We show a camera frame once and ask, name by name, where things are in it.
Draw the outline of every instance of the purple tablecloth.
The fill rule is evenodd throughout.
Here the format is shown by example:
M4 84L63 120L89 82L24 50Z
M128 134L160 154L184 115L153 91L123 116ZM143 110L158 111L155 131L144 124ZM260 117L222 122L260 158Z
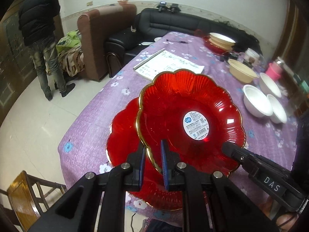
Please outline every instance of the purple tablecloth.
M166 39L189 43L167 42ZM276 125L269 118L259 119L252 116L243 103L243 84L229 73L227 64L220 62L205 48L202 39L171 32L142 51L112 78L83 110L63 137L58 152L68 188L86 172L93 171L99 174L112 168L106 156L106 142L110 134L112 119L126 107L129 101L139 96L141 89L146 84L150 83L149 80L133 71L132 67L162 48L198 65L205 66L203 74L209 75L217 85L228 90L242 114L243 126L247 135L245 148L265 156L289 170L291 169L296 152L296 119L294 117L288 118L287 124ZM283 98L280 101L285 103L286 99ZM267 194L254 185L247 175L240 167L231 174L230 179L254 203L264 202ZM150 218L182 224L181 210L160 211L128 193L126 207Z

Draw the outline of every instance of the black leather sofa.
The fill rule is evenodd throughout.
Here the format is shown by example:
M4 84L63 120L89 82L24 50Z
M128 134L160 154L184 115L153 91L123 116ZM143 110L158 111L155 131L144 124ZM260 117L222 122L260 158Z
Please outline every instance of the black leather sofa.
M163 37L169 32L181 32L194 35L196 30L204 34L216 32L236 41L235 50L245 51L251 48L261 53L259 41L245 31L221 22L212 21L185 13L171 11L159 12L158 9L146 8L136 15L132 28L115 33L104 43L110 77L114 76L123 66L130 62L147 46L142 42L154 42L156 37Z

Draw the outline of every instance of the sofa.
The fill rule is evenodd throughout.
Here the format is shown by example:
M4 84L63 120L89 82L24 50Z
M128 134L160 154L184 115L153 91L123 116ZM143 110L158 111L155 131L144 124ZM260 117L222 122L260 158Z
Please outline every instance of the sofa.
M259 41L245 31L190 14L146 8L135 17L131 28L111 34L104 42L110 77L147 47L140 43L154 42L156 37L163 37L169 32L194 35L196 30L204 34L216 32L234 39L234 48L238 52L251 48L261 53Z
M85 63L82 77L99 81L109 72L104 42L110 35L130 27L135 16L136 6L123 4L93 9L78 18Z

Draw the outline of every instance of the metal screw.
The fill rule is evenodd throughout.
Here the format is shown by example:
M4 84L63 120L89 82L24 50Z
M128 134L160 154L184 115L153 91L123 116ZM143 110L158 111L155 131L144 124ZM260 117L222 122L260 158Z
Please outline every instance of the metal screw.
M122 169L128 169L131 165L128 162L124 162L121 164Z
M185 162L178 162L177 163L177 167L180 169L184 169L187 166L187 164Z
M215 178L221 178L223 176L223 174L220 171L214 171L214 177Z
M93 172L88 172L88 173L85 174L85 177L87 179L92 179L94 176L95 176L95 173L93 173Z

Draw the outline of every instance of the brown armchair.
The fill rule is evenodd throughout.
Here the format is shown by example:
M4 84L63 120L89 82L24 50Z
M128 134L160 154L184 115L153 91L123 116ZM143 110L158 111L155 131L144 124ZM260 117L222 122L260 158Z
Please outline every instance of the brown armchair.
M136 16L134 4L93 9L82 14L77 21L84 53L84 77L99 81L109 70L103 44L112 34L133 24Z

